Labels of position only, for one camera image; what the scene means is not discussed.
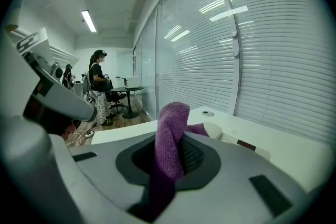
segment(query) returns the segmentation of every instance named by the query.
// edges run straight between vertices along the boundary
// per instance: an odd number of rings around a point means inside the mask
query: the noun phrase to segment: white table
[[[213,117],[202,111],[214,113]],[[95,133],[91,144],[156,131],[158,121]],[[334,166],[329,146],[202,106],[190,111],[188,124],[212,122],[224,133],[270,152],[270,162],[294,178],[306,192],[324,183]]]

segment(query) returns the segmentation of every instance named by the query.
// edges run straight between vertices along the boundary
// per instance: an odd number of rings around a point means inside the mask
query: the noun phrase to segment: person
[[[103,76],[100,63],[104,62],[107,54],[103,50],[96,50],[91,56],[89,65],[89,79],[91,83],[91,90],[93,98],[95,98],[95,107],[102,126],[111,126],[113,124],[112,118],[115,114],[109,112],[109,103],[105,92],[109,90],[108,81]]]
[[[63,74],[63,81],[62,84],[68,88],[70,91],[73,92],[73,80],[75,79],[75,76],[72,76],[71,74],[72,66],[68,64],[65,68],[64,74]]]

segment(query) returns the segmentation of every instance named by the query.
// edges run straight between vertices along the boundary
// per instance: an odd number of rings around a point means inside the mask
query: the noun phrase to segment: purple towel
[[[208,136],[203,124],[187,126],[189,111],[190,107],[180,102],[170,103],[160,111],[149,188],[150,207],[154,219],[174,198],[175,181],[184,176],[177,148],[183,132]]]

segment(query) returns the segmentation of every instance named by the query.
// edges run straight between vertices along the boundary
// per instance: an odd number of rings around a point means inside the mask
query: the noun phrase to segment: office chair
[[[127,96],[125,93],[122,93],[122,94],[119,95],[117,92],[110,92],[109,91],[109,92],[105,92],[105,94],[106,94],[107,101],[114,103],[110,107],[110,109],[116,108],[117,109],[117,113],[119,113],[118,112],[118,107],[120,107],[120,108],[125,107],[126,109],[128,109],[127,105],[124,105],[124,104],[120,103],[120,100],[124,99]]]
[[[120,103],[120,101],[119,100],[121,100],[121,99],[123,99],[123,98],[125,98],[126,97],[126,94],[125,93],[122,93],[122,94],[120,94],[120,95],[118,95],[116,92],[112,92],[112,96],[111,96],[111,100],[112,101],[109,101],[109,102],[113,102],[113,103],[115,103],[115,104],[113,104],[111,107],[110,107],[110,109],[114,109],[114,108],[116,108],[117,109],[117,113],[118,113],[118,107],[125,107],[126,109],[128,109],[128,106],[127,105],[124,105],[124,104],[122,104],[122,103]]]

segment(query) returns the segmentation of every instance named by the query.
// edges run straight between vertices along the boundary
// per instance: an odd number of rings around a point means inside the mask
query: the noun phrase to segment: black top
[[[111,89],[111,92],[132,92],[132,91],[139,91],[142,89],[143,87],[137,87],[137,88],[119,87],[119,88]]]
[[[104,82],[94,81],[93,76],[95,75],[98,75],[99,78],[104,79],[103,72],[101,71],[101,67],[97,63],[93,63],[93,66],[91,67],[90,72],[89,72],[89,79],[91,82],[91,89],[93,91],[101,92],[103,91],[103,88],[104,88],[104,85],[103,85]]]
[[[63,76],[62,84],[68,89],[71,89],[72,87],[70,82],[71,77],[72,77],[71,72],[69,72],[66,77]]]

